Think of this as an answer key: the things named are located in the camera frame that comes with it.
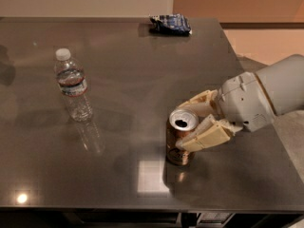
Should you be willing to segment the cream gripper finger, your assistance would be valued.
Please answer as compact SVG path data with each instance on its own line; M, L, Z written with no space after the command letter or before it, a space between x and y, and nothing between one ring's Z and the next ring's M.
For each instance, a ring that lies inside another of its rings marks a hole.
M216 120L213 115L209 115L193 132L177 139L175 146L188 152L201 151L229 142L242 129L240 123L230 123L227 119Z
M221 109L218 104L218 95L217 90L205 90L180 104L178 110L192 112L198 117L207 117L210 114L220 116Z

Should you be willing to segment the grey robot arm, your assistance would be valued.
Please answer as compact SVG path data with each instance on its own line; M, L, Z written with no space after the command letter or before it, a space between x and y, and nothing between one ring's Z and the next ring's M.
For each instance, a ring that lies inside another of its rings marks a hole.
M169 122L186 134L175 146L196 152L226 143L243 129L255 132L303 105L304 57L296 54L201 92L180 104Z

